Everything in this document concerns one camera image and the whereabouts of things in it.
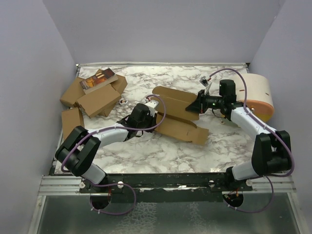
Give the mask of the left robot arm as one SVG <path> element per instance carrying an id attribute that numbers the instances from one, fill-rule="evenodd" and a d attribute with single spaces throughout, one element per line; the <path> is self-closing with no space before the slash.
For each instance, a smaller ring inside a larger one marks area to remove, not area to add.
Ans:
<path id="1" fill-rule="evenodd" d="M 151 100 L 139 103 L 131 114 L 116 124 L 101 130 L 87 130 L 82 126 L 75 127 L 57 149 L 55 158 L 75 176 L 91 182 L 96 192 L 106 190 L 107 174 L 93 160 L 100 147 L 116 142 L 124 142 L 138 137 L 139 132 L 152 132 L 156 127 L 155 108 L 158 101 Z"/>

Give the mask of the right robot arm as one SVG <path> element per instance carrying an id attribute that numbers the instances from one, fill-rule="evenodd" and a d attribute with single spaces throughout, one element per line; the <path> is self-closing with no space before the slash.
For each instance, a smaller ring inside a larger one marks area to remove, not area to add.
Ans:
<path id="1" fill-rule="evenodd" d="M 247 179 L 275 176 L 279 172 L 292 170 L 290 135 L 265 125 L 243 102 L 238 101 L 233 80 L 220 81 L 218 96 L 209 94 L 212 84 L 209 79 L 203 77 L 200 83 L 205 88 L 198 92 L 195 101 L 185 110 L 197 114 L 203 114 L 208 109 L 220 110 L 227 120 L 240 126 L 254 140 L 252 158 L 226 170 L 224 185 L 228 190 L 236 190 Z"/>

